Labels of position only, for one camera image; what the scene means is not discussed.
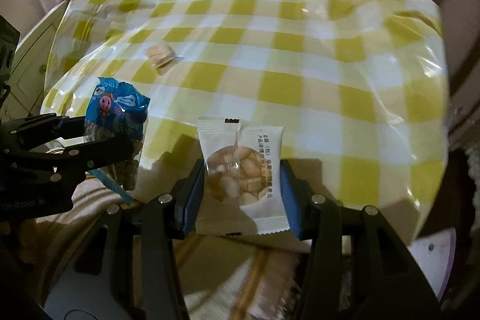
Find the blue cartoon snack bag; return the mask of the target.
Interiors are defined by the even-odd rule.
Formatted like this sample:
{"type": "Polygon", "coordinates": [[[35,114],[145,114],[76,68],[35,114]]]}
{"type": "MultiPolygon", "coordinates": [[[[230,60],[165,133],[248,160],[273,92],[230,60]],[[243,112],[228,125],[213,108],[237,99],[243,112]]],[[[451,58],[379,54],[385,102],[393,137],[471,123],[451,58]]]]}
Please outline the blue cartoon snack bag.
{"type": "Polygon", "coordinates": [[[151,99],[130,83],[100,77],[85,113],[85,141],[116,138],[132,146],[119,162],[89,170],[128,205],[134,201],[130,193],[136,188],[150,103],[151,99]]]}

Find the white nut snack packet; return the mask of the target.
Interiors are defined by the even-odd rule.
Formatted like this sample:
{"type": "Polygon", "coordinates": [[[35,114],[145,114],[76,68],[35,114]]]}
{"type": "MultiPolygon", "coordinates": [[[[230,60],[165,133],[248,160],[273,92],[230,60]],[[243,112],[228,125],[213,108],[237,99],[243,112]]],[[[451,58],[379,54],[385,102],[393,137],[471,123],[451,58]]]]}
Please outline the white nut snack packet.
{"type": "Polygon", "coordinates": [[[197,132],[205,175],[196,232],[247,236],[289,230],[280,179],[284,128],[201,117],[197,132]]]}

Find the white carved cabinet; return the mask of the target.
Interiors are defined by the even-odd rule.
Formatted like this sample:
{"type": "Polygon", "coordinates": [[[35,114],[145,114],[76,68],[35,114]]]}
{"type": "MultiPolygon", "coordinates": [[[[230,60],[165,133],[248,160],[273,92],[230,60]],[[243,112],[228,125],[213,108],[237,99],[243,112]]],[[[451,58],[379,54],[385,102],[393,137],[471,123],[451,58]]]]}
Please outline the white carved cabinet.
{"type": "Polygon", "coordinates": [[[3,122],[39,114],[49,53],[67,5],[62,1],[52,8],[17,46],[7,81],[10,94],[1,107],[3,122]]]}

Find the white purple-trimmed storage bin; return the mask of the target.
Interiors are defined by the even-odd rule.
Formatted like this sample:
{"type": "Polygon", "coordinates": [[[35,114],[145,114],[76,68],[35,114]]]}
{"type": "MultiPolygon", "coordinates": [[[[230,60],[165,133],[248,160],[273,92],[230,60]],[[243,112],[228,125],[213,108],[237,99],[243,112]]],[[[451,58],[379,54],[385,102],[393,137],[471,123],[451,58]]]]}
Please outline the white purple-trimmed storage bin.
{"type": "Polygon", "coordinates": [[[417,239],[408,250],[424,273],[438,301],[441,301],[454,263],[456,230],[448,228],[417,239]]]}

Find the small beige biscuit packet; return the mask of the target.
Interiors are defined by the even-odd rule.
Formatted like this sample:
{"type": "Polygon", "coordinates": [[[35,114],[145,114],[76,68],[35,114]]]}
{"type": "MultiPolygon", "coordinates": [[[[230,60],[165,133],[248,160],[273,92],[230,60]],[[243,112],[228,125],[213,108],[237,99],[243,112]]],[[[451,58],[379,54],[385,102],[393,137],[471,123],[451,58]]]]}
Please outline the small beige biscuit packet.
{"type": "Polygon", "coordinates": [[[152,69],[162,76],[174,68],[184,58],[176,53],[176,51],[166,43],[159,43],[151,46],[146,51],[148,62],[152,69]]]}

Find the yellow white checkered tablecloth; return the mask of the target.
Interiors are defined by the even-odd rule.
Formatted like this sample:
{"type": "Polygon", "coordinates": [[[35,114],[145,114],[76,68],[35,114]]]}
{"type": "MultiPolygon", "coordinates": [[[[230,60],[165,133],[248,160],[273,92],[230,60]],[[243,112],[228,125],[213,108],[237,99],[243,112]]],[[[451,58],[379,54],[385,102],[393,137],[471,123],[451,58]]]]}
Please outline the yellow white checkered tablecloth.
{"type": "Polygon", "coordinates": [[[151,99],[136,197],[199,156],[200,117],[283,127],[282,157],[318,191],[419,233],[446,165],[448,73],[432,0],[72,0],[44,113],[83,115],[99,77],[151,99]],[[159,76],[146,51],[184,59],[159,76]]]}

